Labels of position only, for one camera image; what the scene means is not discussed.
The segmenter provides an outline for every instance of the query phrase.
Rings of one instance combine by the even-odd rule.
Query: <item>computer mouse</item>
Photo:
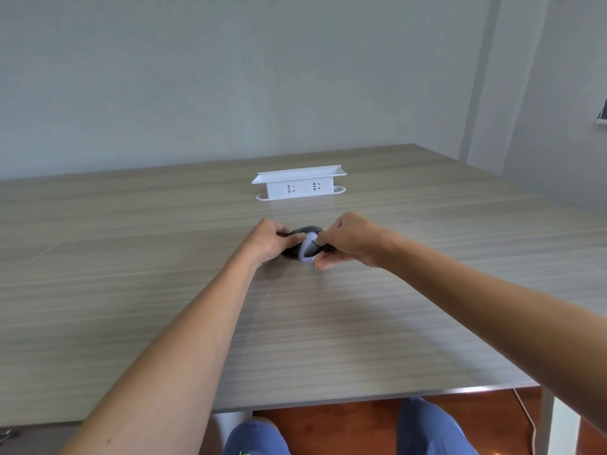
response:
[[[298,245],[285,249],[282,254],[285,257],[301,260],[302,262],[307,263],[314,260],[314,258],[322,251],[334,251],[335,248],[331,244],[325,244],[324,246],[319,246],[316,244],[316,239],[318,239],[318,233],[320,232],[322,232],[322,228],[314,225],[293,230],[287,236],[295,235],[297,233],[305,233],[306,237]]]

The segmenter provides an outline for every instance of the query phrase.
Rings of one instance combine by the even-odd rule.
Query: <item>jeans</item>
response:
[[[452,416],[421,397],[402,403],[396,428],[397,455],[478,455]],[[224,455],[290,455],[280,431],[248,420],[230,436]]]

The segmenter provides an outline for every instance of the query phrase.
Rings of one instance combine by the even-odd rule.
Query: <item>person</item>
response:
[[[255,270],[304,235],[263,219],[215,278],[141,353],[62,449],[71,454],[196,454]],[[348,212],[319,234],[336,248],[318,270],[348,260],[394,273],[607,431],[607,318],[483,274]],[[473,454],[455,421],[422,398],[404,401],[397,453]],[[233,430],[225,455],[287,455],[270,422]]]

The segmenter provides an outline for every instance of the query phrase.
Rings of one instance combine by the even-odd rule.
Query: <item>wood grain tabletop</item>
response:
[[[341,195],[261,202],[257,172],[341,164]],[[607,219],[415,145],[0,183],[0,427],[79,421],[264,216],[357,210],[607,315]],[[533,385],[395,276],[258,270],[216,411]]]

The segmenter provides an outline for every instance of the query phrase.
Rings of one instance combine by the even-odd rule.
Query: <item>person's right hand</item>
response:
[[[316,244],[331,244],[333,252],[321,252],[314,259],[317,270],[326,270],[338,263],[358,260],[367,266],[379,266],[377,250],[380,239],[391,233],[357,212],[346,212],[327,231],[320,232]]]

